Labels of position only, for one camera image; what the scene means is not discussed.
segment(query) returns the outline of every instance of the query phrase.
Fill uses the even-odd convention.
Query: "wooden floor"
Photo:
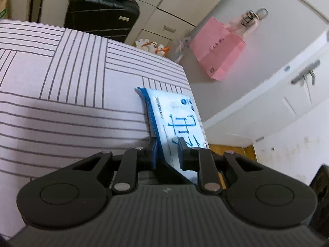
[[[221,145],[209,145],[210,149],[217,153],[218,155],[223,155],[226,150],[233,150],[238,154],[248,157],[253,161],[256,160],[256,154],[254,151],[254,146],[251,145],[249,147],[232,147],[232,146],[221,146]]]

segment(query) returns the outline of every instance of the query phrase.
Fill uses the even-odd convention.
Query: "pink paper bag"
[[[239,35],[230,31],[235,30],[235,24],[226,28],[211,18],[190,44],[201,67],[212,79],[222,80],[246,45]]]

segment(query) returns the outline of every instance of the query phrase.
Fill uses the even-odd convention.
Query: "white and blue package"
[[[183,137],[188,147],[207,148],[191,98],[153,89],[138,88],[146,99],[160,154],[166,162],[191,182],[197,182],[197,173],[183,171],[179,165],[177,138]]]

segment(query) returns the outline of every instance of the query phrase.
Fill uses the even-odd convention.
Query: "pink bag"
[[[241,19],[227,25],[212,17],[190,43],[198,62],[210,78],[222,80],[245,48],[243,38],[259,24],[258,16],[252,14],[249,16],[247,12]]]

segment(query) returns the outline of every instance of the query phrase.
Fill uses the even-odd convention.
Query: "white fabric with black lines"
[[[0,20],[2,235],[24,226],[15,200],[31,179],[102,150],[147,146],[137,87],[193,99],[183,68],[168,59],[81,31]]]

